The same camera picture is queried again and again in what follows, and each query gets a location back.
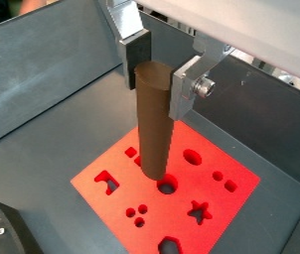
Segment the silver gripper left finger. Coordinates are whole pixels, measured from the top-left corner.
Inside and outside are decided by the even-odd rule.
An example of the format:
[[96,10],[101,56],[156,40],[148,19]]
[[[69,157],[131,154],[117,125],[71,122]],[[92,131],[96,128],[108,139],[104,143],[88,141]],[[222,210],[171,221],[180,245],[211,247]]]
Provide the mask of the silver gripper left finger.
[[151,32],[143,28],[134,0],[103,0],[123,62],[124,82],[135,88],[135,67],[151,60]]

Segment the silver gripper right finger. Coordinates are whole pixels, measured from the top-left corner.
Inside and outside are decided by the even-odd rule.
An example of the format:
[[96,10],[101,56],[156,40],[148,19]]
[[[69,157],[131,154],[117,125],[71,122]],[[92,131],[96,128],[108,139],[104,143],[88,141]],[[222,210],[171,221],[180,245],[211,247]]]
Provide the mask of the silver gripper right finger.
[[233,52],[234,47],[204,34],[194,37],[198,52],[172,72],[168,116],[179,120],[192,109],[196,96],[206,98],[215,88],[210,70]]

